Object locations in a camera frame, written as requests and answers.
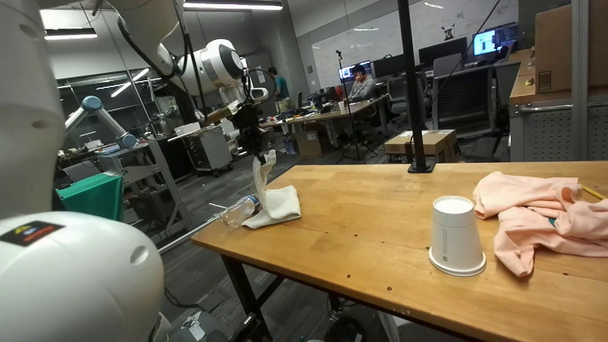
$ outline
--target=table leg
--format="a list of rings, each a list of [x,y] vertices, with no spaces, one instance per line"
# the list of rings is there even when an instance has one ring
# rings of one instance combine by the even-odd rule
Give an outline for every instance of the table leg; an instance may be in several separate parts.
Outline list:
[[[262,316],[260,304],[252,295],[250,283],[246,280],[244,268],[241,262],[229,259],[229,257],[222,257],[227,278],[235,289],[235,295],[239,297],[239,302],[244,310],[246,318],[254,318],[260,329],[260,335],[265,337],[267,340],[271,340],[265,319]]]

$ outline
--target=white cloth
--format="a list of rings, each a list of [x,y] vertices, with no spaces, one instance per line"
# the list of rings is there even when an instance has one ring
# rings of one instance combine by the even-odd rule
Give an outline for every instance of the white cloth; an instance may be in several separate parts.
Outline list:
[[[279,224],[284,221],[296,221],[301,217],[300,200],[294,186],[265,190],[267,175],[277,162],[277,154],[269,150],[265,154],[265,164],[262,166],[256,158],[252,160],[252,181],[260,200],[262,209],[246,219],[243,226],[262,228]]]

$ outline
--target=metal pole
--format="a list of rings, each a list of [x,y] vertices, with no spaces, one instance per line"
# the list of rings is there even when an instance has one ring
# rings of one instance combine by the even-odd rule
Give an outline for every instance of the metal pole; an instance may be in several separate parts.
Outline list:
[[[412,23],[410,23],[410,4],[408,0],[398,0],[398,23],[400,23],[400,42],[402,42],[402,63],[404,63],[404,80],[406,80],[406,101],[410,109],[410,124],[412,124],[412,145],[414,145],[414,160],[410,166],[410,173],[431,173],[433,164],[425,162],[423,143],[421,143],[421,105],[419,105],[419,90],[415,80],[414,67],[414,42],[412,42]]]
[[[588,158],[588,0],[571,2],[571,150],[573,160]]]

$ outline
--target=sticker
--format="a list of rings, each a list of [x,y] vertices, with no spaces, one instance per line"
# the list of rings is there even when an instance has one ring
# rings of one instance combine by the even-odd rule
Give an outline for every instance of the sticker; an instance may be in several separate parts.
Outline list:
[[[5,232],[3,236],[0,236],[0,242],[7,242],[7,243],[28,247],[34,242],[37,242],[37,240],[41,240],[41,238],[45,238],[51,232],[56,232],[60,228],[62,226],[58,226],[58,224],[32,221],[32,223],[26,223],[22,226],[16,226],[16,228]]]

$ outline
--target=black pole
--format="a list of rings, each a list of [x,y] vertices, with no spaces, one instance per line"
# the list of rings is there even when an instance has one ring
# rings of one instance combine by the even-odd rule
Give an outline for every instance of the black pole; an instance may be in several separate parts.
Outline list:
[[[421,105],[419,105],[419,90],[415,82],[414,42],[412,42],[408,0],[398,0],[398,23],[400,23],[402,59],[404,59],[404,72],[406,72],[404,80],[406,80],[406,97],[408,97],[408,109],[410,109],[412,145],[414,145],[414,160],[408,171],[431,173],[433,164],[425,162],[423,145],[421,145]]]

